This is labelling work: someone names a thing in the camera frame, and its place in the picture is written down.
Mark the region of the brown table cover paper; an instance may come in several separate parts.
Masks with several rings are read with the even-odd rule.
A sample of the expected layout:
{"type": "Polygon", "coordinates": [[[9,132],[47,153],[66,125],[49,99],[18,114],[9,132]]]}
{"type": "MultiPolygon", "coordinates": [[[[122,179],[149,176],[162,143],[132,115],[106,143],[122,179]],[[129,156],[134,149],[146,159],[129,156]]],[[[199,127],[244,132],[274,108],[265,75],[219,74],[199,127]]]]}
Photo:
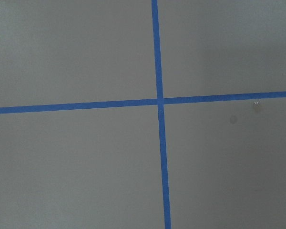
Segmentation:
{"type": "Polygon", "coordinates": [[[0,229],[286,229],[286,0],[0,0],[0,229]]]}

